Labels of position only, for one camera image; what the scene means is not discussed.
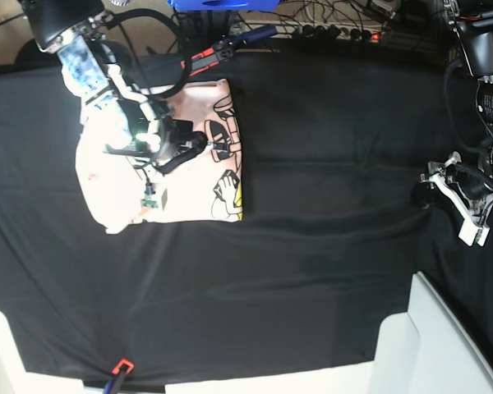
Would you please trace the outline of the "robot arm right side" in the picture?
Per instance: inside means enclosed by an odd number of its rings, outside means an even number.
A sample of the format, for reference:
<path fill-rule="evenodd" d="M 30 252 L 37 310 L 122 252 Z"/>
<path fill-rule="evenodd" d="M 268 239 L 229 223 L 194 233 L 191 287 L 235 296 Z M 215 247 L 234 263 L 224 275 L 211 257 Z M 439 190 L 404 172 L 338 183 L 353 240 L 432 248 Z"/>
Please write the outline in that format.
<path fill-rule="evenodd" d="M 192 60 L 188 39 L 167 16 L 144 8 L 114 14 L 101 1 L 20 5 L 40 51 L 58 57 L 67 88 L 99 122 L 96 129 L 104 153 L 128 158 L 136 170 L 153 167 L 166 175 L 206 149 L 227 148 L 173 117 L 168 99 L 187 84 Z M 163 93 L 141 89 L 126 77 L 125 70 L 139 62 L 135 49 L 108 40 L 101 31 L 138 17 L 160 22 L 177 37 L 184 65 L 178 82 Z"/>

